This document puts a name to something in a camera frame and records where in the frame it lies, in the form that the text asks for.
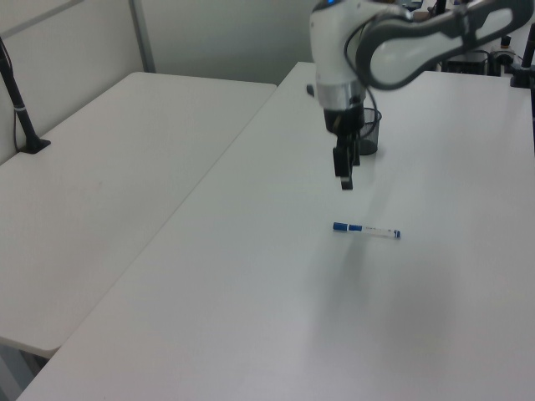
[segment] white table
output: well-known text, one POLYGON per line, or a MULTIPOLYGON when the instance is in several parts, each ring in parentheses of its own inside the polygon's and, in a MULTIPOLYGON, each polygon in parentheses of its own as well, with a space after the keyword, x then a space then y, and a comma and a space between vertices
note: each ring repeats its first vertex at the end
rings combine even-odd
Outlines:
POLYGON ((529 92, 426 73, 377 93, 380 151, 342 192, 313 76, 298 64, 20 401, 533 398, 529 92))
POLYGON ((0 343, 49 357, 272 94, 132 74, 0 168, 0 343))

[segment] marker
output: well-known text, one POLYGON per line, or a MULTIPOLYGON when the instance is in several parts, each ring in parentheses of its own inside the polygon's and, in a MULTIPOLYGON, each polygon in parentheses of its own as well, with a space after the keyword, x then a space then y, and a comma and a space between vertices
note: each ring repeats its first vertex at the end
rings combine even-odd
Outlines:
POLYGON ((372 236, 386 236, 388 238, 401 238, 401 231, 397 230, 381 230, 380 228, 354 226, 351 224, 334 223, 333 230, 335 231, 360 231, 363 234, 370 234, 372 236))

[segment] black cup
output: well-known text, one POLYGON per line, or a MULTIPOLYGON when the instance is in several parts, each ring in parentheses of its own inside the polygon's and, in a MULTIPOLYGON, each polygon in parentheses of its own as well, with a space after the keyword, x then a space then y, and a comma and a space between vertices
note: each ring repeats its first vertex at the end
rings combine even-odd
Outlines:
POLYGON ((361 140, 359 142, 359 155, 368 156, 377 152, 377 144, 379 142, 379 122, 383 115, 377 111, 377 124, 372 132, 369 132, 375 121, 375 110, 364 109, 364 127, 360 130, 361 140))

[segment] black stand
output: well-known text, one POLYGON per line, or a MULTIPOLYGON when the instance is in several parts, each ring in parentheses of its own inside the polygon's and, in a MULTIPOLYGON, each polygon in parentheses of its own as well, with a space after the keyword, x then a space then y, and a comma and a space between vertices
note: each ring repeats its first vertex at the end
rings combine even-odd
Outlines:
POLYGON ((3 42, 0 39, 0 74, 2 74, 3 82, 8 88, 9 96, 13 102, 13 107, 17 113, 18 120, 20 125, 23 127, 24 134, 26 135, 26 146, 24 146, 20 151, 23 153, 29 153, 35 155, 40 150, 43 150, 48 145, 50 145, 49 140, 41 140, 33 129, 32 120, 28 115, 26 106, 23 102, 23 97, 18 90, 17 83, 15 82, 15 77, 13 76, 12 67, 8 61, 8 55, 4 52, 3 42))
POLYGON ((529 31, 527 38, 526 51, 522 64, 513 64, 511 66, 511 86, 513 88, 530 89, 533 87, 533 78, 535 69, 532 67, 533 55, 535 54, 535 23, 529 31))

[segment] blue pen cap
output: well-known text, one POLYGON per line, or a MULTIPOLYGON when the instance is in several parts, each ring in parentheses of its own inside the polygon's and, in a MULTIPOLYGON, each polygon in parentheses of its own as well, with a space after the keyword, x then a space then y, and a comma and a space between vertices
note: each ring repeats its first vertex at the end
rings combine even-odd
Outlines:
POLYGON ((344 223, 334 223, 333 224, 333 230, 335 231, 347 231, 348 225, 344 223))

